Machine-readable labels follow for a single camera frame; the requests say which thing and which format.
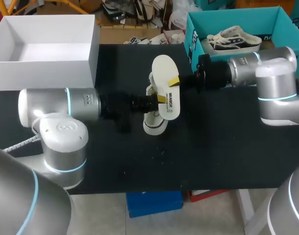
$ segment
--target shoe sole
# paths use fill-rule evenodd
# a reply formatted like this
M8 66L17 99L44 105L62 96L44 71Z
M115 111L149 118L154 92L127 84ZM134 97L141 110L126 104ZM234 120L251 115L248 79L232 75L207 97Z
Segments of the shoe sole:
M167 55L157 56L152 64L152 73L157 94L166 97L165 104L158 104L159 114L165 120L174 120L180 115L180 86L169 87L168 82L179 76L174 61Z
M145 120L143 121L143 128L144 131L151 136L158 136L161 135L165 129L167 128L168 121L164 120L159 126L155 127L149 127L146 125Z

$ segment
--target teal box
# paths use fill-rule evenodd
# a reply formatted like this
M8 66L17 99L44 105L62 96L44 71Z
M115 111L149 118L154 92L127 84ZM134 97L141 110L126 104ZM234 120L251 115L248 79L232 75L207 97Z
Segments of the teal box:
M297 76L299 75L299 29L282 7L246 8L191 12L187 17L184 47L193 71L196 71L198 56L205 52L200 40L207 35L239 25L262 40L272 39L276 47L290 47L297 56ZM212 61L227 61L231 55L213 55Z
M219 7L232 3L233 0L196 0L196 5L203 11L217 10Z

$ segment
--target floor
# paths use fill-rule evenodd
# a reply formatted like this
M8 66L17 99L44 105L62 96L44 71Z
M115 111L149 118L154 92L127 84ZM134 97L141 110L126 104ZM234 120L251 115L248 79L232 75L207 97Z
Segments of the floor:
M256 210L274 189L251 189ZM185 201L180 210L130 218L125 193L72 196L78 218L72 235L243 235L235 191L199 202ZM267 227L260 235L270 235Z

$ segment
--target table leg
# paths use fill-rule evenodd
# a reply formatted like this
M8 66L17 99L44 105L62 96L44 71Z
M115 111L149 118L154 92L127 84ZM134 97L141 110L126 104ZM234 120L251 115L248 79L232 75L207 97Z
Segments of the table leg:
M245 235L258 235L268 223L267 210L273 193L265 198L256 212L253 211L248 189L239 189L236 195L242 212Z

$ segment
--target blue box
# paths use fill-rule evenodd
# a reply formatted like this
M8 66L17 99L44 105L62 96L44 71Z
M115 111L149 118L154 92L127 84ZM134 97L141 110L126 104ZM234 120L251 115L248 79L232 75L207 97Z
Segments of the blue box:
M196 71L198 56L204 54L200 40L207 35L239 25L242 29L262 40L272 39L276 47L288 46L297 56L299 75L299 29L282 7L246 8L191 12L187 16L184 47L193 71ZM231 55L212 55L212 61L227 61Z
M217 10L219 7L232 3L234 0L196 0L196 5L203 11Z
M180 191L127 193L126 202L130 217L181 209L183 197Z

